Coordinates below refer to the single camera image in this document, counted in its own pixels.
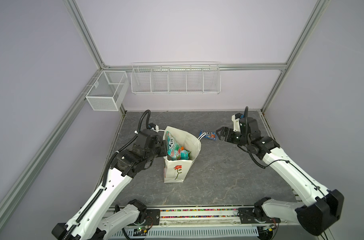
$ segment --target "aluminum frame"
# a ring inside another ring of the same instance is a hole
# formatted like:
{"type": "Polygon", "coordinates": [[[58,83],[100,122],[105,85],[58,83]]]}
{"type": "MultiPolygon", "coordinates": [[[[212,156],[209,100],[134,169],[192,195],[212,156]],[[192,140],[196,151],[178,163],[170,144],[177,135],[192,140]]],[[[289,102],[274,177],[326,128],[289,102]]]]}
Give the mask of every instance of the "aluminum frame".
{"type": "MultiPolygon", "coordinates": [[[[29,165],[23,171],[21,176],[18,178],[16,183],[7,193],[5,198],[0,203],[0,232],[3,227],[6,225],[7,221],[17,208],[18,204],[21,202],[26,192],[29,190],[30,186],[40,173],[41,169],[44,167],[47,160],[50,158],[51,154],[59,144],[60,140],[70,127],[71,123],[74,121],[75,117],[77,117],[81,108],[83,107],[86,101],[86,93],[89,91],[90,87],[93,85],[96,80],[96,74],[100,73],[101,70],[121,70],[121,71],[131,71],[132,66],[106,66],[102,61],[102,58],[97,50],[95,43],[90,35],[90,32],[85,24],[85,21],[82,18],[82,15],[79,11],[79,8],[75,2],[75,0],[63,0],[65,6],[67,7],[70,16],[72,17],[75,26],[77,27],[80,35],[82,36],[85,45],[90,52],[94,62],[97,65],[97,72],[93,75],[89,83],[83,89],[83,91],[79,94],[75,102],[66,112],[64,117],[57,124],[55,129],[49,135],[49,137],[45,140],[44,144],[41,146],[39,151],[30,161],[29,165]]],[[[330,0],[318,0],[309,19],[306,22],[306,25],[296,42],[288,60],[286,63],[252,63],[252,64],[222,64],[220,70],[221,71],[234,71],[234,70],[281,70],[281,74],[276,80],[273,88],[271,89],[263,107],[261,109],[262,114],[269,107],[271,101],[279,90],[281,84],[286,79],[288,72],[292,68],[295,60],[297,59],[300,51],[303,49],[304,44],[308,40],[311,35],[314,27],[316,26],[319,18],[322,16],[324,11],[326,10],[330,0]]],[[[122,118],[120,121],[120,125],[117,128],[116,136],[119,134],[119,129],[124,120],[124,116],[126,111],[124,110],[123,105],[120,107],[120,111],[122,113],[122,118]]],[[[113,148],[113,144],[110,146],[108,158],[111,155],[111,151],[113,148]]]]}

